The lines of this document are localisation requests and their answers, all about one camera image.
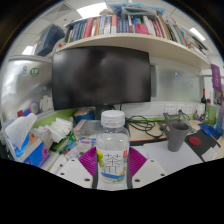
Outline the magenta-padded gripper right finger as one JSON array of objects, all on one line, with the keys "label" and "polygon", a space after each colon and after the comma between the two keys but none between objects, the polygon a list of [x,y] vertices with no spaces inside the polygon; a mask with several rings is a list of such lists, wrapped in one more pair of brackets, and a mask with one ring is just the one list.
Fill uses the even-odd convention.
[{"label": "magenta-padded gripper right finger", "polygon": [[136,149],[129,149],[127,169],[128,189],[143,187],[165,176],[165,170],[155,159],[147,159]]}]

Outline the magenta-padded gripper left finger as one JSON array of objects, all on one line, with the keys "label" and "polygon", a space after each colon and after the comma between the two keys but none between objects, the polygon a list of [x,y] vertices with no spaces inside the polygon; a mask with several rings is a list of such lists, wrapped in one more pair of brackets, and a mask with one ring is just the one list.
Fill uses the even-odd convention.
[{"label": "magenta-padded gripper left finger", "polygon": [[55,174],[78,186],[96,189],[98,184],[97,152],[92,148],[80,158],[71,158]]}]

